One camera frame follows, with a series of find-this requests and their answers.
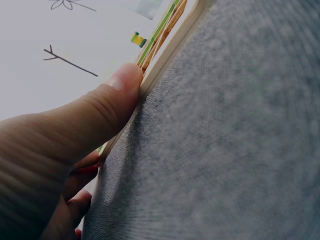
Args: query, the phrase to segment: green stripe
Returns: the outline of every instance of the green stripe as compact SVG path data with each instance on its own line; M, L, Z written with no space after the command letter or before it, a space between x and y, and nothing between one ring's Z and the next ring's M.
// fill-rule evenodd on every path
M138 61L138 64L139 64L139 65L144 61L144 59L145 59L145 57L146 57L149 49L151 48L152 44L154 43L154 41L155 41L155 39L157 38L158 34L160 33L161 29L165 26L166 21L169 19L171 13L174 11L176 5L177 5L179 2L180 2L180 0L175 0L175 1L173 2L173 4L171 5L168 13L165 15L165 17L164 17L164 19L162 20L162 22L160 23L159 27L156 29L154 35L151 37L151 40L149 41L149 43L148 43L147 47L145 48L142 56L140 57L140 59L139 59L139 61Z

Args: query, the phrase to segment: drawn tree branch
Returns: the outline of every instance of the drawn tree branch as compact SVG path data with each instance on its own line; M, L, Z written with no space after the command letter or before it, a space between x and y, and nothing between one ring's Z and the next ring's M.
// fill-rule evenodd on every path
M93 72L91 72L91 71L85 70L84 68L82 68L82 67L80 67L80 66L78 66L78 65L75 65L74 63L72 63L72 62L64 59L63 57L54 54L51 45L50 45L50 50L44 49L44 51L47 52L48 54L51 54L51 55L53 56L53 57L51 57L51 58L43 59L44 61L54 60L54 59L60 59L60 60L66 62L66 63L68 63L68 64L70 64L70 65L72 65L72 66L74 66L74 67L76 67L76 68L78 68L78 69L80 69L80 70L82 70L82 71L85 71L85 72L87 72L87 73L89 73L89 74L92 74L92 75L95 76L95 77L98 77L97 74L95 74L95 73L93 73Z

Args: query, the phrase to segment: flower drawing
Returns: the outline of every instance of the flower drawing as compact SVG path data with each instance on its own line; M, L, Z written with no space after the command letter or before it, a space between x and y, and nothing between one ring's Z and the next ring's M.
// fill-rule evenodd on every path
M88 7L88 6L85 6L85 5L82 5L82 4L78 3L81 0L48 0L48 1L54 2L51 5L51 10L54 10L54 9L60 7L60 6L64 6L66 9L73 10L74 9L73 4L75 4L75 5L84 7L86 9L90 9L90 10L95 11L95 12L97 11L97 10L94 10L94 9Z

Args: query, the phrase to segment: gray fabric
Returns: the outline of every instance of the gray fabric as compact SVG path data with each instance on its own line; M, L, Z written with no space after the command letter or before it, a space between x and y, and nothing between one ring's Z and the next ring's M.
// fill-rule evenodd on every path
M320 239L319 13L218 0L107 158L83 238Z

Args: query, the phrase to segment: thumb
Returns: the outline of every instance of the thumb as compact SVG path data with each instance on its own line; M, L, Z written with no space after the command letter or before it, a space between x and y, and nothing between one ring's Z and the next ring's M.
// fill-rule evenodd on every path
M79 99L47 112L8 119L0 130L23 149L73 164L126 125L137 104L142 77L137 65L125 64Z
M137 104L142 77L140 67L127 63L95 90L45 113L52 124L50 134L62 137L69 158L86 156L121 131Z

